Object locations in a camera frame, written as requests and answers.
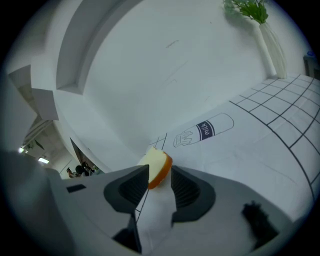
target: drawing sketch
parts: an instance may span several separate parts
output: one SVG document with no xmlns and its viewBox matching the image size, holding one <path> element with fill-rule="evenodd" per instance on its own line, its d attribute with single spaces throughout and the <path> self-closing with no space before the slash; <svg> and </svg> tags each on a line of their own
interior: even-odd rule
<svg viewBox="0 0 320 256">
<path fill-rule="evenodd" d="M 174 138 L 173 146 L 177 148 L 180 145 L 186 146 L 203 141 L 230 130 L 234 125 L 234 120 L 226 113 L 217 114 L 178 134 Z"/>
</svg>

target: potted plant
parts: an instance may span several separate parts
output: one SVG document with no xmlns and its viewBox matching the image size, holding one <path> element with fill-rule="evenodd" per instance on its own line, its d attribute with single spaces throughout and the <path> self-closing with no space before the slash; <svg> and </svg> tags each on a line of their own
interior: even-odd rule
<svg viewBox="0 0 320 256">
<path fill-rule="evenodd" d="M 229 14 L 236 12 L 259 23 L 259 29 L 271 57 L 276 74 L 280 79 L 287 78 L 287 63 L 278 37 L 267 23 L 267 0 L 224 0 L 224 9 Z"/>
</svg>

